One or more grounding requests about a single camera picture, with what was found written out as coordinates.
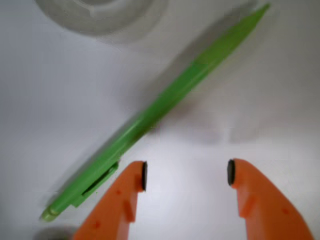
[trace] white surface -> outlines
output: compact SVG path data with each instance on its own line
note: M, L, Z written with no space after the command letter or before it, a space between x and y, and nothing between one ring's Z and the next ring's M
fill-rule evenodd
M62 29L32 1L0 4L0 233L78 226L108 188L40 223L47 200L157 92L157 77L244 1L171 0L121 47ZM148 161L131 240L246 239L230 158L264 172L320 239L319 1L274 0L257 30L122 159Z

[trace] pencil clip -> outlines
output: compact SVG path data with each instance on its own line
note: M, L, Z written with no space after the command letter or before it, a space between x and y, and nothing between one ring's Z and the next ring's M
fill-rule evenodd
M98 177L83 193L78 196L72 203L74 207L79 207L92 193L96 191L105 181L107 181L113 173L118 169L119 164L116 162L105 173Z

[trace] gray object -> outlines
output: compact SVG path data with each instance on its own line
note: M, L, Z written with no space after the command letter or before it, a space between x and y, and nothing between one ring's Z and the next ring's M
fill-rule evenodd
M154 0L35 0L42 11L64 28L104 35L143 16Z

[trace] orange plastic object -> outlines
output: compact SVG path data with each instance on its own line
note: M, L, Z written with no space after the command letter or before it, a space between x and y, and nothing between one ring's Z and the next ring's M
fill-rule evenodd
M74 240L127 240L135 221L138 193L146 190L147 163L131 163L108 189Z
M237 191L239 216L245 218L248 240L313 240L296 208L252 164L230 160L228 183Z

